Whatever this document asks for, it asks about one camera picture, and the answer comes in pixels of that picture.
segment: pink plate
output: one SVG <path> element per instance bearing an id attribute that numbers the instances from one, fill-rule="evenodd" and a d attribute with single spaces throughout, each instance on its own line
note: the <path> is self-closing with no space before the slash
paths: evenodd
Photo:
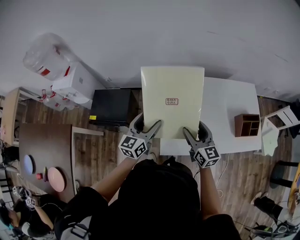
<path id="1" fill-rule="evenodd" d="M 51 187 L 55 191 L 62 192 L 65 189 L 64 177 L 61 175 L 60 171 L 57 168 L 51 167 L 48 170 L 48 180 Z"/>

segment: red fruit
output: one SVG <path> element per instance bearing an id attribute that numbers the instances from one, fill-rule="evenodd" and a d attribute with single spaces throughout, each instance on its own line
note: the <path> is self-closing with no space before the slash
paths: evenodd
<path id="1" fill-rule="evenodd" d="M 36 174 L 37 180 L 41 180 L 43 178 L 43 175 L 41 173 Z"/>

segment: small wooden box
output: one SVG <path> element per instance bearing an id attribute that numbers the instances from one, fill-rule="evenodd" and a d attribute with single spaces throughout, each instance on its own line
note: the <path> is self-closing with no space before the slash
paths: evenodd
<path id="1" fill-rule="evenodd" d="M 260 125 L 258 114 L 240 114 L 234 117 L 235 136 L 257 136 Z"/>

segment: red stamp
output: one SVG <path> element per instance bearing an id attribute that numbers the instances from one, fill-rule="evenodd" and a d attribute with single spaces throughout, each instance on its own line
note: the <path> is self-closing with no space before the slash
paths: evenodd
<path id="1" fill-rule="evenodd" d="M 165 104 L 166 105 L 178 105 L 178 98 L 166 98 Z"/>

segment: blue plate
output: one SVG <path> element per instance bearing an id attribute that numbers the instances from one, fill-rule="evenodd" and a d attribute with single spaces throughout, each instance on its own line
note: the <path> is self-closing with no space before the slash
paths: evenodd
<path id="1" fill-rule="evenodd" d="M 29 155 L 25 155 L 24 157 L 24 166 L 28 174 L 33 174 L 34 172 L 33 159 Z"/>

